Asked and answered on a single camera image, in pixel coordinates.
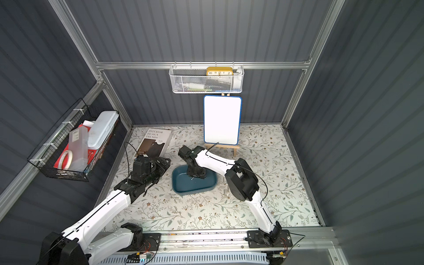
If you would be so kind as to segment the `teal plastic storage tray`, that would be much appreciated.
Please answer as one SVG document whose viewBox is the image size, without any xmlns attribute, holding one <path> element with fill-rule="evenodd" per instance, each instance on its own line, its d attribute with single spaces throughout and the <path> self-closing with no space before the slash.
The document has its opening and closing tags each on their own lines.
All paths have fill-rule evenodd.
<svg viewBox="0 0 424 265">
<path fill-rule="evenodd" d="M 179 166 L 172 172 L 172 189 L 180 196 L 212 191 L 218 182 L 217 174 L 206 171 L 204 179 L 191 177 L 187 174 L 188 166 Z"/>
</svg>

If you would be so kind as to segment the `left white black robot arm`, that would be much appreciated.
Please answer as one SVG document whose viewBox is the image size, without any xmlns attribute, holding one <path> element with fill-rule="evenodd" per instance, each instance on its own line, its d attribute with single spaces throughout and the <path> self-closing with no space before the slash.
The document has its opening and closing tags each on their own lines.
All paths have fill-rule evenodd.
<svg viewBox="0 0 424 265">
<path fill-rule="evenodd" d="M 117 214 L 156 184 L 171 165 L 163 157 L 138 156 L 129 176 L 119 182 L 104 201 L 61 233 L 51 232 L 42 242 L 40 265 L 96 265 L 113 253 L 149 250 L 142 227 L 125 223 L 112 234 L 96 240 Z"/>
</svg>

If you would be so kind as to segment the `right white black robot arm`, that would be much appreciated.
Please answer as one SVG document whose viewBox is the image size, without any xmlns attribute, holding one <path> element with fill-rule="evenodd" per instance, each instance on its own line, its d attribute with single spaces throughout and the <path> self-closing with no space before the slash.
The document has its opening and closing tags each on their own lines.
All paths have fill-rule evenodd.
<svg viewBox="0 0 424 265">
<path fill-rule="evenodd" d="M 187 163 L 187 174 L 191 177 L 205 177 L 207 170 L 224 176 L 233 196 L 246 202 L 256 218 L 258 228 L 263 233 L 263 239 L 259 242 L 267 246 L 276 243 L 282 227 L 268 210 L 261 196 L 258 185 L 261 177 L 253 172 L 244 159 L 229 160 L 201 146 L 190 149 L 185 145 L 179 149 L 178 156 Z"/>
</svg>

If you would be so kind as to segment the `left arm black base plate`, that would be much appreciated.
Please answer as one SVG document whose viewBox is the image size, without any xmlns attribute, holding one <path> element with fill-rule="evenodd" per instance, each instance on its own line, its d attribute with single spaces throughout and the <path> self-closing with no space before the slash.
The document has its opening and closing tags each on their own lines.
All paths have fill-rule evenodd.
<svg viewBox="0 0 424 265">
<path fill-rule="evenodd" d="M 155 252 L 159 249 L 161 241 L 160 233 L 147 233 L 135 235 L 132 243 L 118 252 Z"/>
</svg>

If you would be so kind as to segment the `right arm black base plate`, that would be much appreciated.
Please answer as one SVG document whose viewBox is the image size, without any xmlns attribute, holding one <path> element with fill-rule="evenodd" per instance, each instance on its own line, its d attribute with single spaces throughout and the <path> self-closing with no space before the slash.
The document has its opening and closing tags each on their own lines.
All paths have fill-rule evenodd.
<svg viewBox="0 0 424 265">
<path fill-rule="evenodd" d="M 270 236 L 260 230 L 250 230 L 245 241 L 248 242 L 249 248 L 289 248 L 293 246 L 291 238 L 288 230 L 281 230 L 276 236 Z"/>
</svg>

